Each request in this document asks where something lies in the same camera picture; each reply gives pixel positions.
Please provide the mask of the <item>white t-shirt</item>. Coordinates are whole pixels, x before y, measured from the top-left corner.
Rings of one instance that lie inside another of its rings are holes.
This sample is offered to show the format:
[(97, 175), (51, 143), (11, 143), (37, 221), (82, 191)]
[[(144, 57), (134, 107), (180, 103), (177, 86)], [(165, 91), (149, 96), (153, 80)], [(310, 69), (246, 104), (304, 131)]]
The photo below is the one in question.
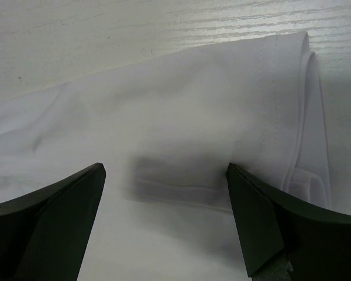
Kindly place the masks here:
[(0, 203), (96, 162), (106, 183), (79, 280), (246, 280), (230, 163), (331, 206), (308, 34), (195, 47), (0, 102)]

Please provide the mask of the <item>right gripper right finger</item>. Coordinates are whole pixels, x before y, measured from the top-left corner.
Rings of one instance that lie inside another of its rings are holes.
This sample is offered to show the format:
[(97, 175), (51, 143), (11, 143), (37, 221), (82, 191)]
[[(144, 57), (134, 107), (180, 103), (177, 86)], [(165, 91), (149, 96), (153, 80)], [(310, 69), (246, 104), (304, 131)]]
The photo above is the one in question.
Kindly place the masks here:
[(248, 277), (351, 280), (351, 215), (296, 198), (234, 164), (226, 179)]

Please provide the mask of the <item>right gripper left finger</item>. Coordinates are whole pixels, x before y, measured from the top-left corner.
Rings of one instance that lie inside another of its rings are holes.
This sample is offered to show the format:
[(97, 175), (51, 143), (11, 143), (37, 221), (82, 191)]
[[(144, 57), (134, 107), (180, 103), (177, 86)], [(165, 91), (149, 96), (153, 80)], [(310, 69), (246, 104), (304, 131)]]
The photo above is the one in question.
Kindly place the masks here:
[(0, 203), (0, 280), (77, 280), (105, 179), (96, 163)]

